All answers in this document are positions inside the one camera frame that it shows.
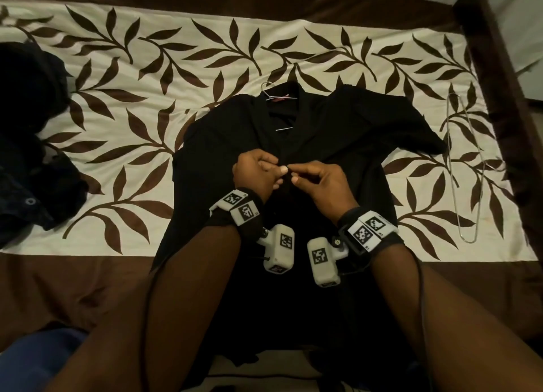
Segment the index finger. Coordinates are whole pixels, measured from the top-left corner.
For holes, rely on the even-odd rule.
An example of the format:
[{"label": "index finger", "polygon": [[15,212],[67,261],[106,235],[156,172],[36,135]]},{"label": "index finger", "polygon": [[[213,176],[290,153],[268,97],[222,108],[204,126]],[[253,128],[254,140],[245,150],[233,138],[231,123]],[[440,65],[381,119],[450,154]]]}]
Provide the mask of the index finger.
[{"label": "index finger", "polygon": [[292,163],[288,165],[288,168],[292,172],[319,177],[324,176],[324,174],[326,173],[326,167],[326,164],[318,161],[309,163]]},{"label": "index finger", "polygon": [[274,155],[271,153],[265,152],[262,149],[253,149],[248,152],[245,152],[245,154],[249,155],[253,159],[257,161],[266,161],[269,163],[277,164],[279,162],[279,159],[277,159]]}]

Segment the person's left hand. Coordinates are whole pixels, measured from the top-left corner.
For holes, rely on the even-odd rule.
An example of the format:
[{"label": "person's left hand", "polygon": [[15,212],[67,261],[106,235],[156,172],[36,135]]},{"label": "person's left hand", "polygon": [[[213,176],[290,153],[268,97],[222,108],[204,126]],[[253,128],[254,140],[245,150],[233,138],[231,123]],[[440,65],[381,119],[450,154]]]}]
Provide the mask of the person's left hand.
[{"label": "person's left hand", "polygon": [[253,149],[238,156],[232,166],[236,188],[249,188],[265,203],[274,189],[283,183],[281,177],[288,172],[286,166],[277,166],[274,155],[261,149]]}]

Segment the leaf print bed sheet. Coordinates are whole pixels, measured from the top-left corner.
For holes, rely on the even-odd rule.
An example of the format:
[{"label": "leaf print bed sheet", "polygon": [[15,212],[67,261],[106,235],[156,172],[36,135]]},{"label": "leaf print bed sheet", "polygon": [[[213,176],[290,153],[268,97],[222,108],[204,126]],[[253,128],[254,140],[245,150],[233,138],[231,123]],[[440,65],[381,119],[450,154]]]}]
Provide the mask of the leaf print bed sheet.
[{"label": "leaf print bed sheet", "polygon": [[[34,39],[74,77],[69,109],[41,138],[71,158],[90,189],[67,224],[33,228],[10,253],[154,256],[187,126],[236,94],[257,95],[263,82],[296,80],[323,95],[349,84],[405,96],[450,144],[443,156],[396,150],[383,163],[401,236],[421,259],[536,260],[462,35],[94,4],[5,0],[0,8],[3,32]],[[477,241],[467,244],[459,231],[474,236],[479,205]]]}]

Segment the black and white square pattern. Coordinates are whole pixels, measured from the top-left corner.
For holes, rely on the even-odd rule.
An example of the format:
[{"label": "black and white square pattern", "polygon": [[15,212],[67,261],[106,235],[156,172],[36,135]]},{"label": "black and white square pattern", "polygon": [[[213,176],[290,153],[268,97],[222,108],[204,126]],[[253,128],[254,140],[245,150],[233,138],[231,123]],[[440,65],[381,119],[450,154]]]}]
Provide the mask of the black and white square pattern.
[{"label": "black and white square pattern", "polygon": [[284,268],[280,265],[273,265],[269,270],[270,272],[283,273],[287,270],[287,268]]},{"label": "black and white square pattern", "polygon": [[227,197],[223,198],[226,203],[231,205],[237,204],[241,199],[243,199],[243,197],[236,195],[235,193],[231,193]]},{"label": "black and white square pattern", "polygon": [[370,232],[370,230],[362,225],[353,235],[357,241],[360,242],[361,245],[366,244],[367,241],[371,239],[373,236],[373,233]]},{"label": "black and white square pattern", "polygon": [[241,213],[241,217],[243,218],[244,221],[249,220],[249,219],[251,219],[252,217],[255,216],[255,214],[251,210],[251,207],[249,206],[248,203],[246,203],[244,205],[241,205],[239,207],[239,210],[240,210],[240,213]]},{"label": "black and white square pattern", "polygon": [[283,247],[286,247],[287,249],[292,249],[292,237],[282,233],[279,244]]},{"label": "black and white square pattern", "polygon": [[311,256],[313,256],[313,263],[315,265],[328,262],[328,257],[326,256],[326,250],[324,248],[311,251]]},{"label": "black and white square pattern", "polygon": [[383,229],[386,225],[384,222],[377,218],[377,217],[370,217],[366,222],[366,225],[368,225],[370,228],[372,228],[374,231],[378,231],[379,229]]}]

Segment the metal hanger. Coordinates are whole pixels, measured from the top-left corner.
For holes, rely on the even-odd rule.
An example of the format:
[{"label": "metal hanger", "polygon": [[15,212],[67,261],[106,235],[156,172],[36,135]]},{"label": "metal hanger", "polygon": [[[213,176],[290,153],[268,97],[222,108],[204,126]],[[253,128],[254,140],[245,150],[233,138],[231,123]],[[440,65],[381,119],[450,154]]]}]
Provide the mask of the metal hanger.
[{"label": "metal hanger", "polygon": [[[460,100],[460,105],[462,106],[462,109],[464,111],[467,123],[470,126],[471,134],[473,135],[473,138],[475,140],[475,146],[477,146],[477,152],[479,153],[479,158],[480,158],[481,162],[483,162],[483,168],[481,169],[480,176],[478,176],[478,179],[477,179],[478,182],[480,183],[480,193],[479,193],[479,202],[477,203],[477,214],[476,214],[476,217],[475,217],[475,233],[474,233],[472,239],[466,239],[466,237],[462,234],[462,230],[460,228],[460,217],[458,215],[458,204],[456,202],[456,192],[454,190],[454,182],[453,182],[454,175],[452,173],[452,164],[451,164],[451,132],[449,130],[449,120],[450,120],[450,118],[449,118],[449,103],[450,103],[450,99],[451,99],[452,95],[456,96]],[[474,243],[477,240],[477,236],[479,235],[480,207],[482,205],[482,200],[483,200],[483,189],[484,189],[483,188],[483,182],[484,182],[484,170],[486,169],[486,162],[483,159],[483,155],[481,153],[482,150],[481,150],[481,148],[479,146],[479,142],[477,141],[477,137],[475,136],[475,131],[473,130],[473,126],[471,125],[471,120],[467,116],[464,101],[462,100],[461,96],[458,96],[456,93],[449,93],[449,95],[447,96],[446,113],[447,113],[447,117],[446,117],[447,132],[449,133],[449,136],[447,136],[447,140],[448,140],[447,148],[449,149],[449,153],[447,155],[447,162],[448,162],[448,166],[449,166],[449,175],[451,176],[452,201],[454,203],[454,213],[456,215],[456,225],[458,226],[458,234],[460,235],[460,238],[465,243]]]},{"label": "metal hanger", "polygon": [[[268,85],[275,86],[275,84],[274,84],[273,82],[264,82],[264,83],[262,83],[262,84],[260,85],[260,90],[261,90],[262,92],[264,92],[264,94],[265,94],[266,96],[268,96],[268,99],[266,99],[266,101],[268,101],[268,100],[270,100],[270,99],[297,99],[297,98],[293,98],[293,97],[291,97],[291,96],[270,96],[270,95],[268,94],[268,92],[266,92],[266,91],[264,90],[264,87],[266,87],[266,86],[268,86]],[[293,128],[293,126],[289,126],[288,128],[275,129],[275,131],[276,131],[276,132],[279,132],[279,131],[281,131],[281,130],[287,130],[287,129],[292,129],[292,128]]]}]

